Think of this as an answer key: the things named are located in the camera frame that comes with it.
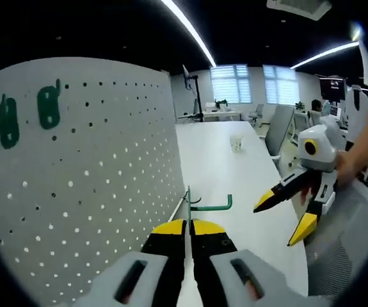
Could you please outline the person's right hand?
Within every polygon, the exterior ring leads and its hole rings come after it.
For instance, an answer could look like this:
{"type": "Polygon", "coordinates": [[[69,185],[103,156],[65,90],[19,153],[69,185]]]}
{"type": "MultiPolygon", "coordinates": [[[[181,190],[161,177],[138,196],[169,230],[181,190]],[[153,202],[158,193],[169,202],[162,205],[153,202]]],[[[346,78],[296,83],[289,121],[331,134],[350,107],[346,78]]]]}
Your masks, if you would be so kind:
{"type": "Polygon", "coordinates": [[[354,180],[356,175],[368,165],[368,155],[355,147],[348,152],[339,151],[337,155],[337,185],[343,187],[354,180]]]}

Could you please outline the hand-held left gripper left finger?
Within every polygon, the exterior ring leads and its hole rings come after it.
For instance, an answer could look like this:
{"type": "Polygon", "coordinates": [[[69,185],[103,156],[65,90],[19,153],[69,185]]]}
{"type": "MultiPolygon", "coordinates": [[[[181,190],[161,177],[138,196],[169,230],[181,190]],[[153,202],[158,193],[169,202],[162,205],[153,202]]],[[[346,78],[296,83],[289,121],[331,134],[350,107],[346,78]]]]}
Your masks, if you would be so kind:
{"type": "Polygon", "coordinates": [[[83,306],[176,306],[184,279],[186,220],[160,224],[93,280],[83,306]]]}

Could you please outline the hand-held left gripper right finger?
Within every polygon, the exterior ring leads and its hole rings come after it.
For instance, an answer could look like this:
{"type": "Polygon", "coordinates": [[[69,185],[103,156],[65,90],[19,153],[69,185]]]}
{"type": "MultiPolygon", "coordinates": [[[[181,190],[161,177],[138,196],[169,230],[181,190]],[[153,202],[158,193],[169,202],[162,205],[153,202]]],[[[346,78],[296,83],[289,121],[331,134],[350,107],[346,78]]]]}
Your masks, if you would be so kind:
{"type": "Polygon", "coordinates": [[[246,249],[238,250],[220,225],[191,220],[194,277],[204,306],[298,305],[285,276],[246,249]]]}

